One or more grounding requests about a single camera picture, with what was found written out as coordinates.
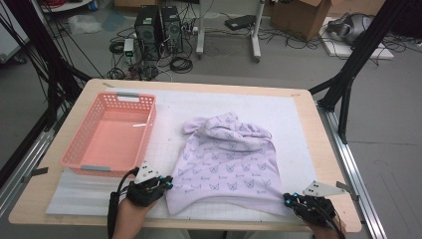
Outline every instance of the computer tower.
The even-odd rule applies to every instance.
[[[180,17],[175,6],[161,8],[164,40],[168,53],[183,52]]]
[[[149,61],[159,60],[159,46],[164,39],[158,6],[140,6],[134,22],[134,31],[136,32],[141,59]]]

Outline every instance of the pink plastic basket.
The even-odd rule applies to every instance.
[[[143,162],[155,115],[153,95],[99,93],[61,165],[78,174],[122,177]]]

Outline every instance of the human hand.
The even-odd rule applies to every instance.
[[[345,228],[341,225],[341,223],[337,219],[333,219],[335,225],[340,229],[343,235],[346,235]],[[314,224],[309,223],[308,221],[304,220],[305,224],[307,224],[311,230],[313,231],[316,239],[341,239],[338,233],[331,227],[328,226],[316,226]]]
[[[112,239],[134,238],[142,228],[146,214],[157,201],[154,201],[147,207],[141,207],[134,205],[127,198],[122,200],[118,205],[117,219]]]

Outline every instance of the aluminum frame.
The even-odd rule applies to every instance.
[[[341,159],[342,167],[347,174],[347,179],[353,192],[359,196],[359,207],[365,219],[367,229],[374,239],[386,239],[384,228],[379,220],[378,214],[372,204],[369,194],[366,190],[362,177],[360,176],[359,169],[357,168],[354,157],[351,153],[348,144],[342,142],[340,135],[337,132],[338,119],[334,112],[327,112],[323,108],[317,108],[321,116],[324,116],[329,128],[333,142],[336,146],[338,155]]]

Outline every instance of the gray floor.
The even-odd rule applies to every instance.
[[[88,13],[85,9],[72,14]],[[120,18],[110,10],[93,13],[108,31],[75,36],[96,67],[104,74],[110,68],[109,39],[115,33],[132,26],[133,18]],[[208,24],[222,26],[224,18]],[[269,19],[263,19],[268,27]],[[92,76],[96,71],[65,38],[77,68]],[[272,88],[309,89],[333,77],[344,64],[329,57],[323,46],[317,49],[294,49],[286,46],[286,38],[261,41],[262,60],[252,59],[248,39],[209,35],[205,56],[198,60],[192,54],[194,68],[186,75],[171,73],[171,81],[220,85],[258,86]],[[420,79],[422,54],[412,50],[393,53],[393,61],[380,61],[379,66],[366,63],[353,85],[347,125],[347,139],[360,173],[369,191],[388,238],[420,238],[422,235],[422,96]],[[0,166],[46,108],[45,98],[30,64],[0,66]],[[169,82],[161,74],[156,78]],[[317,94],[315,100],[323,94]],[[8,211],[0,219],[0,238],[104,238],[102,227],[18,226],[7,221]],[[218,238],[221,233],[192,232],[193,238]],[[308,238],[296,235],[296,238]],[[363,229],[350,238],[369,238]]]

